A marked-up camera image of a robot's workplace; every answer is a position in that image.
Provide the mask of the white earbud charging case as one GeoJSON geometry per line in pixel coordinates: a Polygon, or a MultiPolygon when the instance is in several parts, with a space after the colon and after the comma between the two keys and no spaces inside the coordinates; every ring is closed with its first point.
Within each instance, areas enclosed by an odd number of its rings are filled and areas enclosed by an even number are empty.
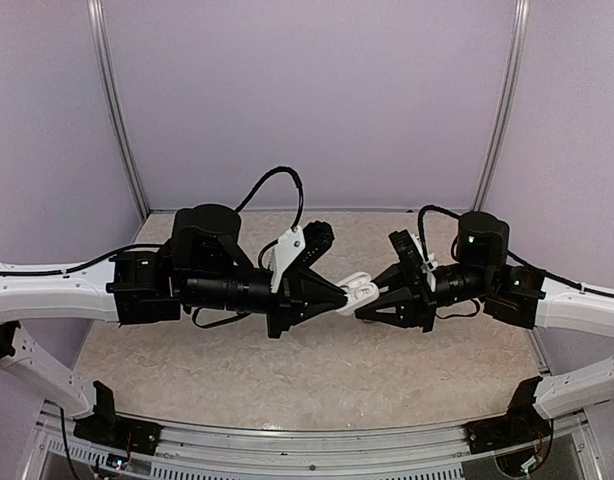
{"type": "Polygon", "coordinates": [[[336,310],[342,316],[351,316],[356,310],[375,301],[380,290],[367,272],[355,272],[336,283],[346,295],[346,303],[336,310]]]}

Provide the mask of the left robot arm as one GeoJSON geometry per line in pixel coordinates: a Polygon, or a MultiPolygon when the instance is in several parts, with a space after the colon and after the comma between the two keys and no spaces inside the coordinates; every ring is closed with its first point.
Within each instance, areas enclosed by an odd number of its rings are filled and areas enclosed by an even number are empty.
{"type": "Polygon", "coordinates": [[[262,314],[279,337],[307,319],[345,306],[338,286],[311,269],[329,247],[322,222],[292,227],[278,241],[271,271],[238,243],[239,214],[205,204],[178,211],[162,245],[130,245],[86,264],[45,270],[0,262],[0,369],[34,385],[108,445],[127,434],[112,391],[87,381],[39,347],[27,320],[86,319],[118,325],[177,321],[193,309],[262,314]]]}

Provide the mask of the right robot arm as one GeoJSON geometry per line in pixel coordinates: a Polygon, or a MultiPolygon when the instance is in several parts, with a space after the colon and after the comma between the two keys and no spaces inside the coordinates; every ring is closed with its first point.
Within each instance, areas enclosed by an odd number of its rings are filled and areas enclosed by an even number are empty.
{"type": "MultiPolygon", "coordinates": [[[[489,213],[457,214],[427,205],[417,214],[419,229],[428,212],[457,222],[452,264],[432,261],[423,232],[391,233],[398,261],[374,279],[378,295],[355,309],[356,318],[429,332],[438,309],[478,301],[484,314],[522,329],[614,338],[614,290],[568,280],[521,259],[508,248],[509,225],[489,213]]],[[[550,420],[613,399],[614,354],[571,372],[521,382],[498,433],[505,442],[518,444],[536,429],[537,416],[550,420]]]]}

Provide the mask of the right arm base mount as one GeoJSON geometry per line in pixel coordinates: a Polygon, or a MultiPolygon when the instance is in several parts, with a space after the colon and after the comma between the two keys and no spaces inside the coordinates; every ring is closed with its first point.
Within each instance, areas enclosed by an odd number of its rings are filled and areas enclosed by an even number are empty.
{"type": "Polygon", "coordinates": [[[542,418],[533,406],[542,380],[539,376],[523,380],[504,414],[464,425],[471,454],[501,450],[553,434],[552,422],[542,418]]]}

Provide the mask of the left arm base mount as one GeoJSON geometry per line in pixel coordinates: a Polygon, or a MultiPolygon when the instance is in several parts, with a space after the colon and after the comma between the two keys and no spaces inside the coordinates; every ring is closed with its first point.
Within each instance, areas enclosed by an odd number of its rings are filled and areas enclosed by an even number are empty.
{"type": "Polygon", "coordinates": [[[113,391],[100,381],[93,382],[95,402],[92,413],[75,421],[77,438],[129,453],[153,456],[162,426],[158,423],[118,415],[113,391]]]}

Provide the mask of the curved aluminium front rail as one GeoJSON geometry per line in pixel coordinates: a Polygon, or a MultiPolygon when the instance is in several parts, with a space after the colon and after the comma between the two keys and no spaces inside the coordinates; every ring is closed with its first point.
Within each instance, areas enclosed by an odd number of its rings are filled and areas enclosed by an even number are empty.
{"type": "Polygon", "coordinates": [[[116,452],[73,436],[71,421],[45,404],[20,479],[71,476],[94,467],[110,479],[467,479],[500,478],[504,452],[473,454],[460,422],[339,431],[223,428],[162,421],[153,455],[133,453],[125,469],[106,464],[116,452]]]}

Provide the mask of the right aluminium corner post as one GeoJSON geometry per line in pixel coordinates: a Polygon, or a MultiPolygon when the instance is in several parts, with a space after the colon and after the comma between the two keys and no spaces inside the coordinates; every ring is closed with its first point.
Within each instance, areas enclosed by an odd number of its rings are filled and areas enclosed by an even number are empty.
{"type": "Polygon", "coordinates": [[[483,210],[493,184],[496,168],[498,166],[505,134],[511,116],[519,73],[521,70],[525,40],[527,35],[529,0],[515,2],[514,18],[511,29],[510,44],[508,48],[503,82],[499,95],[496,114],[488,146],[486,149],[483,169],[476,188],[472,210],[483,210]]]}

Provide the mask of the aluminium corner post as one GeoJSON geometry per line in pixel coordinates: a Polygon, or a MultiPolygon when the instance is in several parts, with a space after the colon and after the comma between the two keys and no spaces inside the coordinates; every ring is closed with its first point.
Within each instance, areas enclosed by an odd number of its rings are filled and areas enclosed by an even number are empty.
{"type": "Polygon", "coordinates": [[[134,159],[115,81],[104,4],[101,0],[88,0],[87,11],[108,117],[119,151],[120,162],[139,218],[145,221],[149,217],[151,209],[134,159]]]}
{"type": "Polygon", "coordinates": [[[472,210],[483,210],[493,184],[496,168],[498,166],[505,134],[511,116],[519,73],[521,70],[525,40],[527,35],[529,0],[515,2],[514,18],[511,29],[510,44],[508,48],[503,82],[499,95],[496,114],[488,146],[486,149],[483,169],[476,188],[472,210]]]}

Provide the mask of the left aluminium corner post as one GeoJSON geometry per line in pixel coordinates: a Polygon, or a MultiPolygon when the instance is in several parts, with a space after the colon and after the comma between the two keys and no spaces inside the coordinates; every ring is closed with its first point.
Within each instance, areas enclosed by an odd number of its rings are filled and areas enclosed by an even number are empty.
{"type": "Polygon", "coordinates": [[[104,4],[101,0],[88,0],[87,11],[108,117],[119,151],[120,162],[139,218],[145,221],[149,217],[151,209],[134,159],[115,81],[104,4]]]}

